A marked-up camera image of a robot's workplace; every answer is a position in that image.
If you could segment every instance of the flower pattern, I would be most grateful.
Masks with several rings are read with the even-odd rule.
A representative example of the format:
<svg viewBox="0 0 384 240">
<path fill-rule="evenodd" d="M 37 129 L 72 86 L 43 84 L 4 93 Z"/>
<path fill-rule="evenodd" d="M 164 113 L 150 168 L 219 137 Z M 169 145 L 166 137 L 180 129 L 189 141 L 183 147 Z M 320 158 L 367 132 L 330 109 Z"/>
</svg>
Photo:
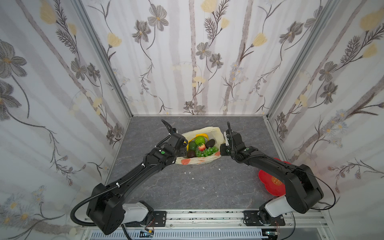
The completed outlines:
<svg viewBox="0 0 384 240">
<path fill-rule="evenodd" d="M 113 133 L 113 131 L 112 130 L 108 130 L 107 139 L 109 140 L 109 144 L 110 145 L 112 145 L 114 137 L 115 137 L 115 134 Z"/>
<path fill-rule="evenodd" d="M 154 4 L 151 4 L 149 8 L 149 12 L 153 15 L 153 17 L 148 17 L 148 23 L 151 26 L 157 26 L 160 31 L 164 30 L 164 26 L 168 26 L 168 21 L 165 20 L 167 16 L 167 11 L 160 5 L 157 7 Z"/>
<path fill-rule="evenodd" d="M 297 23 L 296 21 L 294 21 L 293 24 L 291 24 L 291 26 L 287 28 L 287 30 L 288 33 L 280 35 L 280 43 L 283 43 L 285 41 L 292 43 L 295 36 L 301 34 L 301 32 L 303 31 L 303 23 Z"/>
<path fill-rule="evenodd" d="M 121 137 L 122 136 L 122 127 L 119 126 L 119 123 L 116 123 L 116 126 L 114 128 L 114 133 L 116 137 Z"/>
<path fill-rule="evenodd" d="M 10 118 L 8 108 L 18 108 L 21 106 L 19 101 L 11 96 L 12 93 L 12 85 L 0 80 L 0 121 Z"/>
<path fill-rule="evenodd" d="M 20 67 L 23 65 L 26 65 L 26 60 L 15 56 L 13 46 L 0 40 L 0 78 L 8 78 L 12 72 L 19 77 L 25 77 L 26 71 Z"/>
<path fill-rule="evenodd" d="M 288 133 L 288 129 L 285 125 L 279 127 L 279 134 L 282 138 L 285 138 L 285 135 Z"/>
<path fill-rule="evenodd" d="M 312 27 L 315 23 L 316 23 L 316 20 L 317 18 L 319 17 L 321 11 L 323 10 L 323 6 L 320 6 L 318 9 L 316 9 L 314 12 L 313 12 L 313 18 L 308 18 L 304 24 L 304 27 L 305 28 L 310 28 Z"/>
<path fill-rule="evenodd" d="M 192 101 L 186 101 L 185 102 L 185 107 L 184 107 L 184 109 L 186 110 L 186 111 L 188 111 L 189 109 L 193 109 L 193 106 L 194 106 L 195 104 L 192 102 Z"/>
<path fill-rule="evenodd" d="M 80 62 L 77 58 L 74 58 L 74 61 L 71 62 L 71 69 L 76 73 L 76 78 L 84 81 L 85 73 L 87 73 L 87 68 L 85 66 L 80 66 Z"/>
<path fill-rule="evenodd" d="M 319 73 L 321 74 L 319 77 L 320 81 L 325 79 L 326 82 L 332 80 L 331 73 L 335 72 L 337 68 L 337 64 L 333 64 L 333 61 L 329 61 L 324 65 L 324 69 L 320 69 Z"/>
<path fill-rule="evenodd" d="M 205 57 L 209 57 L 211 55 L 211 51 L 208 50 L 208 42 L 206 43 L 199 43 L 197 45 L 197 52 L 196 55 L 200 56 L 200 59 L 204 59 Z"/>
<path fill-rule="evenodd" d="M 195 113 L 196 113 L 197 115 L 205 114 L 205 106 L 204 106 L 204 105 L 203 105 L 203 106 L 201 106 L 201 105 L 197 105 L 197 106 L 195 107 Z"/>
<path fill-rule="evenodd" d="M 148 23 L 136 20 L 135 29 L 137 30 L 137 33 L 132 34 L 132 37 L 135 38 L 135 42 L 139 43 L 141 39 L 148 42 L 148 34 L 151 33 Z"/>
<path fill-rule="evenodd" d="M 218 68 L 221 68 L 221 66 L 224 64 L 223 62 L 220 62 L 221 56 L 220 54 L 212 54 L 209 61 L 212 63 L 211 68 L 217 66 Z"/>
<path fill-rule="evenodd" d="M 324 92 L 320 95 L 321 98 L 325 98 L 324 104 L 333 102 L 332 94 L 336 94 L 337 87 L 338 85 L 335 85 L 333 82 L 324 86 Z"/>
<path fill-rule="evenodd" d="M 89 63 L 87 69 L 88 69 L 89 76 L 93 77 L 93 79 L 96 82 L 96 78 L 100 78 L 100 70 L 96 70 L 95 66 L 92 63 Z"/>
</svg>

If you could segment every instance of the gray surface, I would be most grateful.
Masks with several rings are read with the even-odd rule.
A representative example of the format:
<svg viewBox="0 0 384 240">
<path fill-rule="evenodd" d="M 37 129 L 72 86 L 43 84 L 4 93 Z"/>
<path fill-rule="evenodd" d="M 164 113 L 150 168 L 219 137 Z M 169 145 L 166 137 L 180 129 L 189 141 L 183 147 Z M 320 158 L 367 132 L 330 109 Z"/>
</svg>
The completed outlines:
<svg viewBox="0 0 384 240">
<path fill-rule="evenodd" d="M 129 124 L 109 182 L 142 162 L 144 154 L 163 139 L 166 120 L 179 133 L 208 126 L 223 132 L 227 121 L 247 146 L 278 157 L 262 117 L 133 117 Z M 222 156 L 208 164 L 166 167 L 135 189 L 127 203 L 146 201 L 154 209 L 242 209 L 258 208 L 270 195 L 258 178 L 259 169 Z"/>
</svg>

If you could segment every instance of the plastic bag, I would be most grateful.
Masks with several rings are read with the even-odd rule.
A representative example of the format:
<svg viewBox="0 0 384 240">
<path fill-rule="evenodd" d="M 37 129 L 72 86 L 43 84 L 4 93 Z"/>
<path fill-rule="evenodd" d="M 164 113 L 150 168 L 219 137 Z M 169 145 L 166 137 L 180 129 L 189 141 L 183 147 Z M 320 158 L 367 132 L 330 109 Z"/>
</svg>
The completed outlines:
<svg viewBox="0 0 384 240">
<path fill-rule="evenodd" d="M 197 134 L 205 133 L 208 135 L 209 139 L 215 139 L 215 147 L 219 149 L 218 152 L 216 152 L 214 155 L 208 156 L 208 157 L 192 157 L 192 158 L 184 158 L 184 157 L 178 157 L 176 158 L 176 164 L 182 164 L 182 165 L 191 165 L 191 164 L 201 164 L 201 163 L 209 163 L 212 162 L 215 159 L 218 159 L 221 157 L 220 155 L 220 145 L 225 143 L 224 136 L 220 131 L 220 128 L 218 127 L 205 127 L 199 130 L 194 130 L 191 132 L 183 133 L 182 135 L 188 140 L 188 142 L 191 139 L 194 139 Z"/>
</svg>

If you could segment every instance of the wall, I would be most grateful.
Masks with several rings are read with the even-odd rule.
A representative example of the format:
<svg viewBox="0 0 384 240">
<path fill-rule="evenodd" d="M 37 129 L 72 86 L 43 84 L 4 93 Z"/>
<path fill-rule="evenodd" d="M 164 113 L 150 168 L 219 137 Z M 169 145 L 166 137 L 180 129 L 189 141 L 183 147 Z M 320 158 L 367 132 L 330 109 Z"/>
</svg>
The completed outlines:
<svg viewBox="0 0 384 240">
<path fill-rule="evenodd" d="M 0 235 L 79 239 L 69 212 L 106 181 L 128 118 L 69 1 L 0 15 Z"/>
<path fill-rule="evenodd" d="M 82 0 L 134 114 L 265 114 L 326 1 Z"/>
<path fill-rule="evenodd" d="M 384 234 L 383 7 L 341 1 L 270 118 L 291 161 L 335 191 L 324 214 L 338 240 Z"/>
</svg>

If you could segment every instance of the cable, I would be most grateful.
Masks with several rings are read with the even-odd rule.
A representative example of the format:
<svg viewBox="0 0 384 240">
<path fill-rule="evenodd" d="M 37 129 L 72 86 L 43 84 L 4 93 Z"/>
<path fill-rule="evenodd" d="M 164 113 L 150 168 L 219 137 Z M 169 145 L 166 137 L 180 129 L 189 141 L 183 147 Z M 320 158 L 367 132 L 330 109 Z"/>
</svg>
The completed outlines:
<svg viewBox="0 0 384 240">
<path fill-rule="evenodd" d="M 127 179 L 127 180 L 123 181 L 122 183 L 120 183 L 120 185 L 123 185 L 124 183 L 130 181 L 131 179 L 133 179 L 134 177 L 136 177 L 141 171 L 142 171 L 142 169 L 140 169 L 140 171 L 137 171 L 137 172 L 136 172 L 132 177 L 130 177 L 129 179 Z M 102 193 L 99 193 L 99 194 L 90 196 L 90 197 L 88 197 L 87 199 L 84 199 L 83 201 L 81 201 L 79 204 L 77 204 L 77 205 L 72 209 L 72 211 L 71 211 L 71 213 L 70 213 L 71 220 L 72 220 L 74 223 L 78 224 L 78 225 L 82 225 L 82 226 L 86 226 L 86 227 L 94 227 L 94 226 L 96 226 L 96 224 L 95 224 L 94 222 L 84 222 L 84 221 L 81 221 L 81 220 L 79 220 L 78 218 L 76 218 L 76 216 L 75 216 L 76 211 L 77 211 L 81 206 L 83 206 L 84 204 L 86 204 L 87 202 L 90 202 L 92 199 L 95 199 L 95 198 L 97 198 L 98 196 L 104 195 L 104 194 L 106 194 L 106 193 L 108 193 L 108 192 L 110 192 L 110 191 L 112 191 L 112 190 L 114 190 L 114 189 L 116 189 L 116 188 L 118 188 L 118 187 L 119 187 L 118 185 L 113 186 L 113 187 L 109 188 L 108 190 L 103 191 Z"/>
<path fill-rule="evenodd" d="M 331 192 L 332 192 L 332 194 L 333 194 L 334 201 L 333 201 L 333 204 L 332 204 L 330 207 L 326 207 L 326 208 L 324 208 L 324 209 L 318 209 L 318 208 L 311 208 L 311 209 L 313 209 L 313 210 L 328 210 L 328 209 L 333 208 L 333 207 L 336 205 L 336 195 L 335 195 L 335 192 L 333 192 L 332 188 L 331 188 L 326 182 L 324 182 L 323 180 L 321 180 L 320 178 L 316 177 L 315 175 L 313 175 L 313 174 L 311 174 L 311 173 L 309 173 L 309 172 L 306 172 L 306 171 L 301 170 L 301 169 L 296 169 L 296 170 L 305 172 L 305 173 L 307 173 L 307 174 L 309 174 L 309 175 L 311 175 L 311 176 L 313 176 L 313 177 L 319 179 L 319 180 L 322 181 L 325 185 L 327 185 L 327 187 L 331 190 Z"/>
<path fill-rule="evenodd" d="M 331 192 L 332 192 L 332 194 L 333 194 L 333 199 L 334 199 L 333 204 L 332 204 L 330 207 L 327 207 L 327 208 L 324 208 L 324 209 L 318 209 L 318 208 L 311 208 L 311 209 L 313 209 L 313 210 L 328 210 L 328 209 L 333 208 L 333 207 L 336 205 L 336 195 L 335 195 L 335 192 L 333 192 L 332 188 L 331 188 L 326 182 L 324 182 L 323 180 L 321 180 L 321 179 L 318 178 L 317 176 L 315 176 L 315 175 L 313 175 L 313 174 L 311 174 L 311 173 L 309 173 L 309 172 L 307 172 L 307 171 L 301 170 L 301 169 L 299 169 L 299 168 L 295 168 L 295 169 L 294 169 L 294 168 L 291 168 L 289 164 L 283 164 L 281 161 L 278 161 L 278 160 L 276 160 L 276 159 L 274 159 L 274 158 L 272 158 L 272 157 L 270 157 L 270 156 L 268 156 L 268 155 L 254 155 L 254 156 L 251 156 L 251 157 L 246 158 L 245 160 L 243 160 L 243 162 L 245 162 L 246 160 L 249 160 L 249 159 L 251 159 L 251 158 L 253 158 L 253 157 L 266 157 L 266 158 L 269 158 L 269 159 L 275 161 L 276 163 L 278 163 L 279 165 L 281 165 L 281 166 L 283 166 L 283 167 L 285 167 L 285 168 L 288 168 L 288 169 L 291 169 L 291 170 L 298 170 L 298 171 L 301 171 L 301 172 L 305 172 L 305 173 L 307 173 L 307 174 L 309 174 L 309 175 L 311 175 L 311 176 L 313 176 L 313 177 L 319 179 L 319 180 L 322 181 L 325 185 L 327 185 L 327 187 L 331 190 Z"/>
<path fill-rule="evenodd" d="M 283 239 L 280 239 L 280 240 L 284 240 L 284 239 L 287 239 L 289 238 L 290 236 L 292 236 L 292 234 L 295 232 L 295 228 L 296 228 L 296 220 L 295 220 L 295 216 L 293 215 L 293 212 L 292 213 L 292 216 L 293 216 L 293 231 L 291 232 L 291 234 L 288 236 L 288 237 L 285 237 Z"/>
<path fill-rule="evenodd" d="M 128 240 L 132 240 L 132 238 L 131 238 L 131 237 L 128 235 L 128 233 L 127 233 L 127 229 L 125 229 L 124 224 L 121 225 L 121 228 L 122 228 L 122 231 L 124 232 L 125 237 L 126 237 Z"/>
</svg>

